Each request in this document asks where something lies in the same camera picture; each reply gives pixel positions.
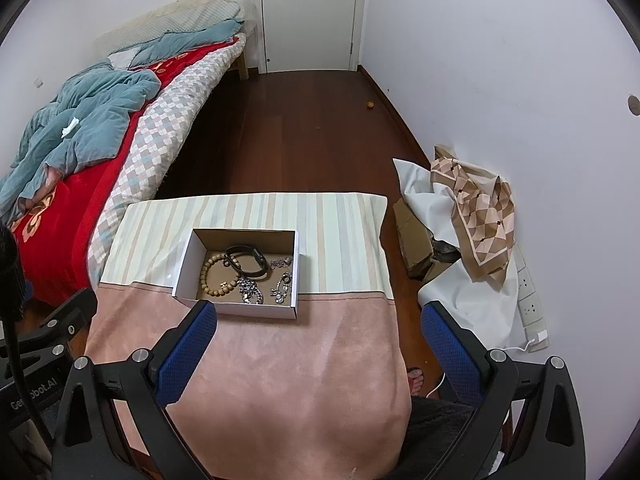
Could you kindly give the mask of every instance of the white box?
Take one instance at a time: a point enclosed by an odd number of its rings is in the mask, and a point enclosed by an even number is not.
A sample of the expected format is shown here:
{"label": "white box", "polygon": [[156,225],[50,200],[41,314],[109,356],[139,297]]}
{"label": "white box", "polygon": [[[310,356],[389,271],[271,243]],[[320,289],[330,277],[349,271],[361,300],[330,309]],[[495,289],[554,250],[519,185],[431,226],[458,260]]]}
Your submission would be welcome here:
{"label": "white box", "polygon": [[[244,230],[244,229],[194,229],[185,244],[180,260],[177,277],[174,283],[173,297],[185,306],[192,308],[198,300],[209,300],[215,304],[219,314],[234,316],[271,317],[277,319],[297,319],[298,316],[298,276],[300,274],[300,252],[297,231],[275,230]],[[208,253],[221,253],[226,248],[235,245],[254,245],[265,256],[267,262],[282,254],[293,257],[292,282],[290,294],[285,304],[275,304],[270,296],[271,287],[275,287],[279,274],[285,269],[278,268],[268,272],[268,276],[257,280],[257,284],[264,296],[264,304],[243,303],[236,287],[232,292],[220,298],[213,298],[200,288],[200,270],[204,261],[210,256]],[[211,269],[223,271],[222,262],[216,263]]]}

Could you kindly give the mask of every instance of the pink cloth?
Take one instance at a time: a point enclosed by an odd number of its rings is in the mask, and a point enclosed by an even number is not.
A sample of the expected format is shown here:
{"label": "pink cloth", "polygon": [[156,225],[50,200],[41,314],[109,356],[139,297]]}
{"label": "pink cloth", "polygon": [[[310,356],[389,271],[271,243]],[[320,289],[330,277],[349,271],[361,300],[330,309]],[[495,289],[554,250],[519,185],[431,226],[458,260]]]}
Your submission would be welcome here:
{"label": "pink cloth", "polygon": [[[393,301],[378,292],[298,301],[298,320],[219,316],[167,409],[214,476],[366,480],[396,465],[411,400]],[[187,313],[165,289],[139,283],[103,284],[98,302],[86,350],[98,364],[151,348]],[[145,450],[126,407],[118,412]]]}

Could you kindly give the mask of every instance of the foot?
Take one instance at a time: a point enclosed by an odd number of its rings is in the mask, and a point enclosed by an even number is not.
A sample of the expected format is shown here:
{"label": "foot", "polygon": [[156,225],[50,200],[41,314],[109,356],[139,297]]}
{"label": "foot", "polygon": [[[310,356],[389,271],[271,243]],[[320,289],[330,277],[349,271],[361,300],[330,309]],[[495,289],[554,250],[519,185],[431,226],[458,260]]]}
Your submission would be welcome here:
{"label": "foot", "polygon": [[407,379],[409,379],[409,390],[412,396],[416,396],[420,393],[422,385],[424,384],[424,374],[420,368],[407,368]]}

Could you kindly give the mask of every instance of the box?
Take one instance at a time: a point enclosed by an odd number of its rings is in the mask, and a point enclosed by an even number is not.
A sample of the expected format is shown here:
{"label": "box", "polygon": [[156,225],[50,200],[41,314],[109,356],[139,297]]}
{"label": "box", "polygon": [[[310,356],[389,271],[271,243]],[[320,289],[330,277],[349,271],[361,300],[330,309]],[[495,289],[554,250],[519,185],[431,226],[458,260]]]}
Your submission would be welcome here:
{"label": "box", "polygon": [[[289,267],[276,267],[269,270],[266,277],[255,280],[264,297],[264,304],[243,303],[239,287],[220,297],[206,294],[200,288],[202,265],[214,254],[224,252],[236,245],[254,245],[267,259],[267,262],[280,256],[292,256]],[[296,319],[298,315],[298,276],[300,274],[300,254],[297,231],[244,230],[244,229],[194,229],[185,244],[180,266],[177,269],[173,296],[185,306],[191,308],[198,300],[209,300],[216,305],[219,314],[235,316],[271,317],[277,319]],[[237,256],[243,269],[258,270],[255,259],[250,255]],[[284,272],[290,272],[292,281],[289,294],[283,304],[276,304],[270,291],[275,288]],[[225,267],[222,261],[211,266],[207,275],[210,286],[230,282],[236,278],[231,267]]]}
{"label": "box", "polygon": [[403,198],[394,205],[402,259],[409,277],[426,285],[460,259],[451,244],[435,240]]}

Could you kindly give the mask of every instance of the black ring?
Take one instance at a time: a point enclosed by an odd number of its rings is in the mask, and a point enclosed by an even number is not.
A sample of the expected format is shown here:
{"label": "black ring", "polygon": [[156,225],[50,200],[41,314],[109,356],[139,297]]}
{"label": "black ring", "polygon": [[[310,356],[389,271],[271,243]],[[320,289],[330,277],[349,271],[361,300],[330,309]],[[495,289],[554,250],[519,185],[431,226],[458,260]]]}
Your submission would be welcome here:
{"label": "black ring", "polygon": [[[260,270],[256,270],[255,272],[245,272],[239,265],[236,265],[236,263],[233,261],[233,256],[242,254],[249,254],[253,256],[256,263],[258,263],[258,265],[260,266]],[[231,267],[233,267],[233,270],[235,270],[235,272],[237,272],[241,276],[244,276],[245,278],[261,278],[267,272],[269,272],[269,264],[267,263],[267,259],[262,255],[258,248],[253,245],[236,245],[233,247],[229,247],[225,251],[225,258],[229,262]]]}

